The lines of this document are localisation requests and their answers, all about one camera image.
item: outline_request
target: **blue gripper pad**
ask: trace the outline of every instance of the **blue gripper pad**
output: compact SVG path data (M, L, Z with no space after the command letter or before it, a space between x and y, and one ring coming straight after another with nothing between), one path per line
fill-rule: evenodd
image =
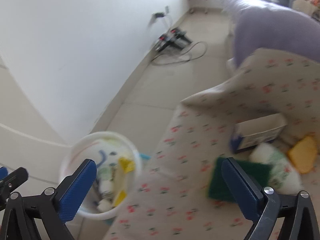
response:
M0 179L3 179L4 177L8 176L8 170L6 167L0 168Z
M59 201L59 217L62 222L73 220L96 176L97 167L91 160Z
M234 165L232 165L232 163L228 159L222 162L221 172L223 179L225 180L230 192L232 193L233 197L238 203L239 208L241 209L241 212L243 213L244 217L251 221L259 220L260 199L251 190L246 181L243 179L243 177L239 174L239 172L235 169Z

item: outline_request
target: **white bucket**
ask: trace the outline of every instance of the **white bucket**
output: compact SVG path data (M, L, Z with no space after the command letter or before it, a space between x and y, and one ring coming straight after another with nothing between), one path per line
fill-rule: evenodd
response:
M101 157L99 155L89 156L89 154L85 151L85 149L92 142L98 139L116 140L121 143L122 147L126 148L127 153L129 152L130 155L132 155L131 157L135 162L135 170L128 173L128 176L131 176L130 181L132 182L129 185L129 189L128 189L128 193L130 193L133 185L136 183L136 180L142 171L141 158L134 144L130 140L128 140L126 137L116 132L108 132L108 131L95 132L83 137L79 142L77 142L71 148L70 153L62 161L62 165L60 167L60 174L59 174L60 182L63 181L63 179L66 176L69 176L73 172L75 172L78 166L86 158L94 160L96 164L98 164L101 161ZM92 220L106 220L106 219L114 218L118 215L119 209L123 206L125 202L124 200L117 207L107 212L101 213L97 210L97 207L94 204L94 201L97 201L97 199L96 199L96 195L94 194L94 189L91 188L87 196L83 200L78 210L78 214Z

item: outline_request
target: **white cloth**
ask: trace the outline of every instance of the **white cloth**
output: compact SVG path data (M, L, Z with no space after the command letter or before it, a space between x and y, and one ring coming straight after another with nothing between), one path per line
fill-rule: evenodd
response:
M183 100L139 183L105 240L243 239L251 227L237 204L207 198L213 163L233 155L229 140L237 122L271 113L285 115L288 138L320 139L320 64L289 52L258 49L237 75ZM287 147L274 143L285 152ZM320 162L302 175L320 215ZM276 239L277 223L270 239Z

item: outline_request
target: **green scouring pad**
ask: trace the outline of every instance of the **green scouring pad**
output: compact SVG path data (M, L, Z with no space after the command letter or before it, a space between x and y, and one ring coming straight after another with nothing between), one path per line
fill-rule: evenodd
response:
M231 192L229 191L227 184L224 182L224 179L222 177L221 165L225 159L226 158L219 157L216 161L216 167L213 171L208 196L209 198L213 198L217 200L236 202ZM262 163L252 163L248 161L238 161L238 160L236 161L241 166L241 168L245 171L245 173L254 177L254 179L262 187L266 187L268 185L270 172L272 169L271 165L266 165Z

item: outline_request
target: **cleaning supplies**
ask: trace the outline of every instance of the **cleaning supplies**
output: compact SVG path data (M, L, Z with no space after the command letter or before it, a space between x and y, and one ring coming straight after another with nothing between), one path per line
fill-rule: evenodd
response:
M314 138L306 136L288 151L288 157L296 169L301 174L305 174L312 170L317 152Z
M115 186L115 198L113 199L112 206L118 206L124 198L127 196L128 185L130 182L128 181L129 177L127 174L131 171L134 171L135 163L134 161L120 157L118 159L118 168L116 170L114 186Z
M287 121L280 113L237 123L230 140L231 149L237 153L261 142L272 141L286 125Z
M228 186L222 177L221 165L224 160L225 158L219 157L216 161L216 167L214 169L212 180L209 186L208 197L222 201L235 202L235 199L230 193ZM272 169L270 165L238 160L236 162L262 187L268 186L270 172Z
M127 180L129 181L127 191L129 194L137 182L137 177L142 172L141 158L134 144L123 135L115 132L95 132L85 136L79 142L77 142L62 162L59 179L61 181L65 176L71 174L77 168L79 163L85 158L94 160L97 165L101 164L101 167L104 164L107 164L107 162L113 158L115 158L115 160L112 160L110 164L114 163L118 165L119 157L126 157L135 163L135 170L127 173L126 175L128 177ZM121 210L122 207L124 208L126 205L126 201L124 200L117 206L117 208L112 208L109 211L101 212L97 208L101 200L102 198L99 193L99 187L97 187L97 189L92 187L81 204L81 208L78 211L79 215L93 220L111 219L116 217L119 210Z
M254 163L272 165L268 186L280 194L297 194L302 190L299 173L286 156L269 143L259 144L250 154L249 160Z
M107 211L112 209L111 202L109 200L102 199L102 200L99 201L97 209L102 213L103 212L107 212Z
M97 171L98 189L103 199L111 200L114 197L112 168L109 165L102 165Z

